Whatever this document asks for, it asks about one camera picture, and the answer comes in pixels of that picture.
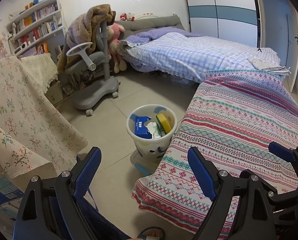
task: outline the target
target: door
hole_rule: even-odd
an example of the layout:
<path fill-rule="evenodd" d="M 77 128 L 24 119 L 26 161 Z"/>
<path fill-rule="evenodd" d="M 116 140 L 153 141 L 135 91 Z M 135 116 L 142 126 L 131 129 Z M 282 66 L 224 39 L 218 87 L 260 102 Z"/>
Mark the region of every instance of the door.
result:
<path fill-rule="evenodd" d="M 255 0 L 215 0 L 219 38 L 257 47 Z"/>
<path fill-rule="evenodd" d="M 215 0 L 187 0 L 191 31 L 218 38 Z"/>
<path fill-rule="evenodd" d="M 289 50 L 291 49 L 293 51 L 292 53 L 292 63 L 290 67 L 291 75 L 288 78 L 288 85 L 289 85 L 289 91 L 292 92 L 295 79 L 297 77 L 298 72 L 298 12 L 294 8 L 294 6 L 290 3 L 290 7 L 292 9 L 291 16 L 292 16 L 292 28 L 293 28 L 293 34 L 291 36 L 291 39 L 293 40 L 293 43 L 289 46 Z"/>
<path fill-rule="evenodd" d="M 291 7 L 288 0 L 263 0 L 266 43 L 265 47 L 273 49 L 279 59 L 281 66 L 287 66 L 287 61 L 292 58 L 292 51 L 289 48 L 289 30 L 291 30 L 291 42 L 294 40 Z"/>

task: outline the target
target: bed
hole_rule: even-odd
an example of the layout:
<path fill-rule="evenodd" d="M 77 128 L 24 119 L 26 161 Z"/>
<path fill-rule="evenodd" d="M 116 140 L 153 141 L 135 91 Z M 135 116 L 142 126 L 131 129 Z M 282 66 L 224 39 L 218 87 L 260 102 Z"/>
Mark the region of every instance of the bed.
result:
<path fill-rule="evenodd" d="M 159 70 L 201 83 L 210 70 L 255 69 L 249 57 L 264 59 L 276 66 L 280 63 L 276 52 L 270 48 L 259 50 L 185 32 L 177 15 L 118 23 L 126 29 L 120 36 L 118 53 L 141 72 Z"/>
<path fill-rule="evenodd" d="M 136 182 L 132 197 L 140 209 L 196 232 L 211 201 L 190 169 L 188 149 L 198 147 L 233 176 L 250 169 L 279 193 L 294 190 L 297 176 L 289 163 L 269 153 L 271 141 L 298 146 L 298 105 L 282 82 L 261 70 L 209 71 L 160 165 Z M 237 204 L 234 197 L 219 239 L 228 235 Z"/>

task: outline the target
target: bookshelf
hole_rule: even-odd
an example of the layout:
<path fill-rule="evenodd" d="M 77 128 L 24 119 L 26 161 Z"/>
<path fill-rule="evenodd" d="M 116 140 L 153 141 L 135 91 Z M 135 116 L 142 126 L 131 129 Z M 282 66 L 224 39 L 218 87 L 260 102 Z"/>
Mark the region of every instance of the bookshelf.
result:
<path fill-rule="evenodd" d="M 13 23 L 17 25 L 17 33 L 9 40 L 11 53 L 19 57 L 29 49 L 47 41 L 51 58 L 56 61 L 57 54 L 55 48 L 63 45 L 65 42 L 65 28 L 61 25 L 58 26 L 60 22 L 62 23 L 63 21 L 59 0 L 43 0 L 15 16 L 6 25 L 8 32 L 13 30 Z M 14 50 L 25 41 L 27 46 L 14 53 Z"/>

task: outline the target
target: gray headboard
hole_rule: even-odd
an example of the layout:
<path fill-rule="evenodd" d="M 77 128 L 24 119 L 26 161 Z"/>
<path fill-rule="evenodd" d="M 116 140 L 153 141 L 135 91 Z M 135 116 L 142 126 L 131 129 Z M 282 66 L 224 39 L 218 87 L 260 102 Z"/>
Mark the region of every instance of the gray headboard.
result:
<path fill-rule="evenodd" d="M 125 32 L 120 34 L 119 40 L 123 40 L 130 35 L 162 27 L 174 27 L 177 29 L 184 30 L 180 18 L 177 15 L 160 18 L 142 19 L 136 20 L 134 22 L 116 21 L 115 23 L 122 25 L 125 29 Z"/>

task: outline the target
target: sponge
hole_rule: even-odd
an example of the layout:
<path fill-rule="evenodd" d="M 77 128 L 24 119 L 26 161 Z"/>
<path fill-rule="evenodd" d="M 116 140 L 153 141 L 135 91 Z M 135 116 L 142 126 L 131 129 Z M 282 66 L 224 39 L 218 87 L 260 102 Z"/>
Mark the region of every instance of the sponge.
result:
<path fill-rule="evenodd" d="M 164 114 L 156 115 L 156 119 L 158 120 L 158 123 L 164 130 L 165 134 L 171 132 L 171 126 L 170 126 L 168 120 L 166 119 L 166 117 L 164 116 Z"/>

